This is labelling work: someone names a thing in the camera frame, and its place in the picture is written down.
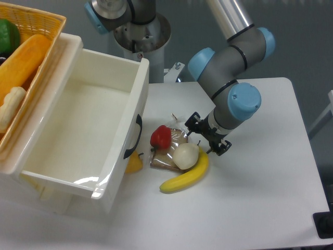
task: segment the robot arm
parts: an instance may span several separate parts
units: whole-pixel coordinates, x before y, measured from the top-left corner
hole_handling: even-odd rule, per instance
[[[256,28],[237,0],[207,0],[229,46],[218,53],[210,48],[198,52],[188,69],[216,107],[206,118],[194,113],[185,123],[190,133],[200,133],[211,151],[222,155],[231,146],[223,140],[249,119],[261,105],[259,91],[249,83],[238,83],[236,76],[262,61],[275,49],[273,35]]]
[[[238,83],[236,76],[269,56],[275,49],[275,40],[267,29],[254,26],[240,1],[207,0],[207,3],[229,46],[218,53],[205,48],[190,60],[190,73],[216,107],[203,120],[194,113],[185,125],[188,135],[202,134],[209,141],[209,151],[222,155],[231,147],[224,138],[261,105],[259,91],[249,83]],[[115,30],[117,42],[129,50],[132,48],[133,53],[158,50],[170,37],[170,34],[165,36],[163,19],[156,18],[153,0],[92,0],[85,8],[100,33]],[[120,35],[123,30],[117,27],[126,23],[129,23],[126,31],[132,28],[127,35]]]

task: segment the green pepper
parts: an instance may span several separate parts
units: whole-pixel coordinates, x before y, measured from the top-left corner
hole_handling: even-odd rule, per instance
[[[18,28],[7,19],[0,19],[0,54],[11,54],[18,46],[20,46]]]

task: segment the wicker basket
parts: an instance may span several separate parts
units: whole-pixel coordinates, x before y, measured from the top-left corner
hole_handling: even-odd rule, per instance
[[[27,93],[22,101],[21,107],[12,120],[6,133],[0,134],[0,153],[3,153],[5,149],[8,151],[10,145],[8,142],[10,142],[10,139],[14,140],[18,135],[20,122],[24,122],[22,117],[33,108],[30,105],[33,103],[32,101],[35,97],[37,89],[42,87],[41,79],[43,78],[45,69],[50,62],[50,54],[54,49],[55,42],[65,26],[66,18],[38,9],[0,2],[0,19],[7,19],[18,27],[21,36],[21,43],[35,34],[45,35],[52,41],[45,59],[38,68],[36,74],[31,77],[29,80],[30,82],[24,84],[27,86]]]

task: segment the drawer handle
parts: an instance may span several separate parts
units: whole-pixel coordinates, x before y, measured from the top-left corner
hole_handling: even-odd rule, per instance
[[[137,145],[139,144],[139,140],[140,140],[141,132],[142,132],[142,118],[139,114],[136,117],[136,123],[140,126],[139,136],[136,140],[136,143],[135,143],[134,147],[132,147],[130,149],[126,149],[125,154],[124,154],[124,159],[130,157],[130,155],[135,151]]]

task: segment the red pepper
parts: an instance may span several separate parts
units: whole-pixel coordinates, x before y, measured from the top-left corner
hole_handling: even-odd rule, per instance
[[[154,149],[168,149],[171,145],[171,129],[165,125],[159,126],[150,137],[150,145]]]

